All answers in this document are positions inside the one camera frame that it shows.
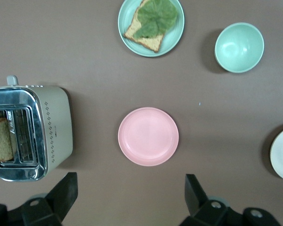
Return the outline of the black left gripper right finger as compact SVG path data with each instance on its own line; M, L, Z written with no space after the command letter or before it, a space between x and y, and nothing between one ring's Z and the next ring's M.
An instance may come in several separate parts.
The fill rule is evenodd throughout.
M185 176L184 198L189 216L182 226L223 226L228 208L221 201L209 199L194 174Z

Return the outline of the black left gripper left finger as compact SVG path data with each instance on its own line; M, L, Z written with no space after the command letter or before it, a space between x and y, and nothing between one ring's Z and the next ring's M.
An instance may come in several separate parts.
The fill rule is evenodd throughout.
M25 226L60 226L78 197L77 173L69 172L44 197L22 205Z

